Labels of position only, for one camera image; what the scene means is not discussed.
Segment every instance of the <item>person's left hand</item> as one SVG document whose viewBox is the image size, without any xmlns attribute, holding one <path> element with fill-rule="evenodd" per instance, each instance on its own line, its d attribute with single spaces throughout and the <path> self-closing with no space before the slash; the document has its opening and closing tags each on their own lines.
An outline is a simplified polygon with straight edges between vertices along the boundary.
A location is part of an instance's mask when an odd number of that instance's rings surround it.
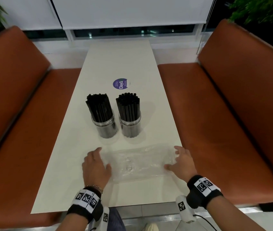
<svg viewBox="0 0 273 231">
<path fill-rule="evenodd" d="M 82 163 L 84 185 L 96 185 L 104 190 L 111 175 L 112 168 L 110 164 L 107 164 L 106 168 L 100 157 L 101 147 L 98 147 L 94 151 L 88 152 Z"/>
</svg>

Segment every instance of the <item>pants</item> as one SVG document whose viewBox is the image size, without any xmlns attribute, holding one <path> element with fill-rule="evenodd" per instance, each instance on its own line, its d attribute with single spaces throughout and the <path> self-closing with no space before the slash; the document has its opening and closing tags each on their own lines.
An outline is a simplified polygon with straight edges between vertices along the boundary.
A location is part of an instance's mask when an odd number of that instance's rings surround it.
<svg viewBox="0 0 273 231">
<path fill-rule="evenodd" d="M 126 231 L 123 220 L 121 219 L 116 208 L 110 208 L 107 231 Z"/>
</svg>

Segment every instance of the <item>tabletop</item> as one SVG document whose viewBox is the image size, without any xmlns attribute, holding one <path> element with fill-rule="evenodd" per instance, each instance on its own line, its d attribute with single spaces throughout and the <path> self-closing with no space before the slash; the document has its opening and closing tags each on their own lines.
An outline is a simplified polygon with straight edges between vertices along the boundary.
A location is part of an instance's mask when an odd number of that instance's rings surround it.
<svg viewBox="0 0 273 231">
<path fill-rule="evenodd" d="M 125 89 L 113 85 L 120 78 L 127 81 Z M 142 131 L 134 138 L 123 136 L 119 127 L 115 99 L 124 92 L 136 93 L 140 97 Z M 117 134 L 110 139 L 99 137 L 85 103 L 88 94 L 98 93 L 107 93 L 119 127 Z M 68 210 L 74 196 L 84 186 L 81 164 L 87 152 L 97 147 L 102 147 L 103 153 L 159 144 L 181 146 L 181 141 L 149 41 L 93 43 L 31 213 Z M 183 181 L 171 174 L 134 182 L 110 182 L 104 190 L 102 203 L 113 207 L 172 202 L 178 195 L 187 194 L 186 188 Z"/>
</svg>

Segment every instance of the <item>hand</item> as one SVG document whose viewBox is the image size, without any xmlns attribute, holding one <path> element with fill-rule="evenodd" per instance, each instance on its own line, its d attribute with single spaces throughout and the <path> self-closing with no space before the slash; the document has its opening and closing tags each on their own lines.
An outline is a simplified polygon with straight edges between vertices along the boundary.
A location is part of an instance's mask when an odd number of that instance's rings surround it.
<svg viewBox="0 0 273 231">
<path fill-rule="evenodd" d="M 188 183 L 193 176 L 197 175 L 193 159 L 189 150 L 179 146 L 175 146 L 174 148 L 177 150 L 175 153 L 179 155 L 176 158 L 176 163 L 173 165 L 165 164 L 164 168 L 172 171 L 178 178 Z"/>
<path fill-rule="evenodd" d="M 111 175 L 112 168 L 107 164 L 104 168 L 103 162 L 100 157 L 101 147 L 94 151 L 88 152 L 82 164 L 84 185 L 96 185 L 103 190 L 107 185 Z"/>
</svg>

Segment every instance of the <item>plastic bag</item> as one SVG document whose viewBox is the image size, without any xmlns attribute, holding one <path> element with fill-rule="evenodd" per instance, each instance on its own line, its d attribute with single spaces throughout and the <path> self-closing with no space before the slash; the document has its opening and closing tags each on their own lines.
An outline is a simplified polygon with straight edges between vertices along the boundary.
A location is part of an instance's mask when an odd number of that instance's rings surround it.
<svg viewBox="0 0 273 231">
<path fill-rule="evenodd" d="M 174 164 L 176 156 L 174 148 L 166 145 L 101 153 L 100 155 L 104 165 L 111 164 L 112 178 L 117 183 L 166 175 L 164 164 Z"/>
</svg>

